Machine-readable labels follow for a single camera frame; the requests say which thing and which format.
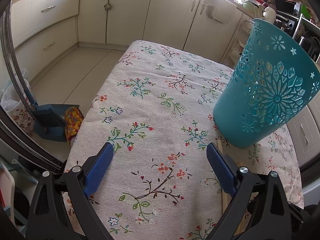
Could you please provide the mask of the white kitchen cabinets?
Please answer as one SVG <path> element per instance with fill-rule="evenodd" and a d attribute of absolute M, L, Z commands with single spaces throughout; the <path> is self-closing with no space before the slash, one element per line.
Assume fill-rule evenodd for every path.
<path fill-rule="evenodd" d="M 145 40 L 221 61 L 251 19 L 229 0 L 14 0 L 15 47 L 51 25 L 78 19 L 82 43 L 128 46 Z"/>

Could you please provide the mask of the colourful patterned slipper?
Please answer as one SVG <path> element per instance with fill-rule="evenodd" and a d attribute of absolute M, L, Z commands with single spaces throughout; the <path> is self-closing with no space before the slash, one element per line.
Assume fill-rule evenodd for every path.
<path fill-rule="evenodd" d="M 64 114 L 66 122 L 65 135 L 68 143 L 78 134 L 81 124 L 84 120 L 84 116 L 78 107 L 69 107 Z"/>

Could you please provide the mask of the floral tablecloth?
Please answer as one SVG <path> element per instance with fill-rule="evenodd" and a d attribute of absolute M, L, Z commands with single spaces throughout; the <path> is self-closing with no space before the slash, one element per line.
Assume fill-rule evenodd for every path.
<path fill-rule="evenodd" d="M 66 167 L 113 146 L 89 201 L 114 239 L 205 239 L 222 215 L 221 186 L 206 157 L 211 142 L 253 172 L 277 171 L 288 200 L 304 205 L 286 126 L 245 149 L 219 132 L 213 107 L 232 74 L 200 56 L 136 41 L 106 53 L 84 79 L 85 119 Z"/>

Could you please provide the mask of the white plastic bag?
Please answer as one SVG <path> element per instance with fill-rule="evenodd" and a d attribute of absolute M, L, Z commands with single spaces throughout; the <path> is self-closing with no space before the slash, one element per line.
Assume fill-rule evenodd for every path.
<path fill-rule="evenodd" d="M 27 135 L 33 135 L 35 121 L 18 96 L 7 70 L 3 67 L 1 67 L 1 107 Z"/>

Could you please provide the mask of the teal perforated plastic basket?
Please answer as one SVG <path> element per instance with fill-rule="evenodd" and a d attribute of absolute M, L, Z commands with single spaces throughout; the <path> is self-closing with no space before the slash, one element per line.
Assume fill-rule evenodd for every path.
<path fill-rule="evenodd" d="M 255 18 L 218 98 L 214 121 L 233 146 L 247 148 L 297 115 L 319 91 L 319 69 L 289 35 Z"/>

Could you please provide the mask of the chrome chair frame tube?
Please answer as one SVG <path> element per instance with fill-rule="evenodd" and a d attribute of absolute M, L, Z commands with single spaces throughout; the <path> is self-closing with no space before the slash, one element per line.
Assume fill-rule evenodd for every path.
<path fill-rule="evenodd" d="M 11 3 L 9 3 L 1 16 L 1 45 L 4 55 L 5 65 L 11 79 L 11 83 L 15 88 L 18 97 L 20 98 L 21 102 L 23 103 L 27 112 L 31 115 L 34 119 L 33 110 L 27 103 L 24 92 L 26 92 L 26 96 L 30 95 L 30 91 L 25 84 L 24 78 L 20 71 L 14 45 L 12 41 L 12 34 L 11 34 Z"/>

